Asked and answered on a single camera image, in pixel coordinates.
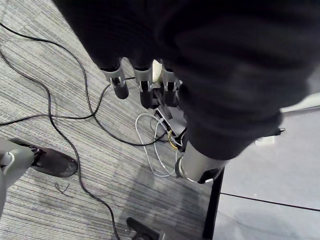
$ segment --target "black object on floor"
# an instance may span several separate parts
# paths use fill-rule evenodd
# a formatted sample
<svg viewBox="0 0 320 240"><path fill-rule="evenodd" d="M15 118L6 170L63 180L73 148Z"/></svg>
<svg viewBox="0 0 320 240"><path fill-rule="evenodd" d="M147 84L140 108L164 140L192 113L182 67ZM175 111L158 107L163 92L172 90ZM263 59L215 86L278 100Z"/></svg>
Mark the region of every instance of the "black object on floor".
<svg viewBox="0 0 320 240"><path fill-rule="evenodd" d="M78 164L72 157L52 148L40 147L19 138L9 139L15 144L29 147L34 152L32 168L54 177L67 178L76 173Z"/></svg>
<svg viewBox="0 0 320 240"><path fill-rule="evenodd" d="M128 217L126 220L126 224L129 228L136 231L137 235L140 235L141 239L144 240L159 240L160 234L156 231L153 231L151 228L142 224L141 222L133 219L132 217Z"/></svg>

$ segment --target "black cloth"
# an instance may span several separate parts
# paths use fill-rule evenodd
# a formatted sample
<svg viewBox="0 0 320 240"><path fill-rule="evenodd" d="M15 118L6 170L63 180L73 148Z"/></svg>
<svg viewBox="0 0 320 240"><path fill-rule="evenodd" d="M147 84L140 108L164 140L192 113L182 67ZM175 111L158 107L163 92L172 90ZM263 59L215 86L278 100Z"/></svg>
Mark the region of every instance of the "black cloth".
<svg viewBox="0 0 320 240"><path fill-rule="evenodd" d="M218 160L277 129L320 57L320 6L310 1L54 2L99 68L118 57L170 62L189 141Z"/></svg>

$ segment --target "yellow wire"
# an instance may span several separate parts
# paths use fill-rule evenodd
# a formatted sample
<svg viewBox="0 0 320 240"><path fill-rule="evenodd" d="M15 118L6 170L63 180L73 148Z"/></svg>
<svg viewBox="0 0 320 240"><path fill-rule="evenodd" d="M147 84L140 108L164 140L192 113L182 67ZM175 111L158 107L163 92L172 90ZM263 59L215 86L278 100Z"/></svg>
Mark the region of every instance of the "yellow wire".
<svg viewBox="0 0 320 240"><path fill-rule="evenodd" d="M171 144L171 146L174 148L174 149L178 149L171 141L171 130L168 132L168 140L169 140L169 143Z"/></svg>

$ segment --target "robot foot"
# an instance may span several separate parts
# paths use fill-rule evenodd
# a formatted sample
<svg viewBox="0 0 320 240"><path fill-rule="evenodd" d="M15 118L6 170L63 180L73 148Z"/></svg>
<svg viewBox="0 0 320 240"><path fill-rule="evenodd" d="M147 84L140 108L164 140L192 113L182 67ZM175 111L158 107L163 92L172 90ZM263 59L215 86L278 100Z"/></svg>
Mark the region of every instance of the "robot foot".
<svg viewBox="0 0 320 240"><path fill-rule="evenodd" d="M38 172L58 178L66 178L75 174L78 169L77 161L60 151L36 146L19 138L12 138L9 141L31 148L34 152L34 162L31 167Z"/></svg>

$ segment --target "gray carpet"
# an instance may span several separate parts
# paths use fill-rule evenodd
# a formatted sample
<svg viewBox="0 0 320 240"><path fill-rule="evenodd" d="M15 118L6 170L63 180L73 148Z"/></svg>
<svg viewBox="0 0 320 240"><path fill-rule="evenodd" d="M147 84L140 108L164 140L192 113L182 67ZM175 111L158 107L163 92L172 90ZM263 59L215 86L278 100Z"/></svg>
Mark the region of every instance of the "gray carpet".
<svg viewBox="0 0 320 240"><path fill-rule="evenodd" d="M90 100L96 106L107 84L105 77L50 1L0 0L0 21L20 33L58 41L69 48L85 67ZM0 47L17 68L49 87L54 114L89 114L81 70L68 53L48 43L23 39L2 28ZM126 76L132 76L130 65L124 62L124 66ZM131 80L128 85L130 96L126 100L117 99L111 88L107 90L97 117L115 135L137 143L134 122L138 114L146 110L140 105L135 81ZM45 91L15 73L2 59L0 88L0 122L47 112ZM145 142L152 139L149 121L142 119L139 125ZM111 205L121 239L133 236L133 232L126 231L127 217L134 217L155 229L161 223L170 225L192 236L191 239L201 236L209 185L155 177L142 147L111 138L93 119L57 119L55 122L78 149L86 187ZM74 156L72 148L55 132L46 117L0 127L0 137L19 137ZM160 169L153 147L147 149L154 166ZM175 152L170 145L160 143L159 152L164 162L173 166ZM66 195L56 190L55 183L62 189L69 184ZM8 191L0 238L115 239L110 213L82 191L77 175L60 179L33 169Z"/></svg>

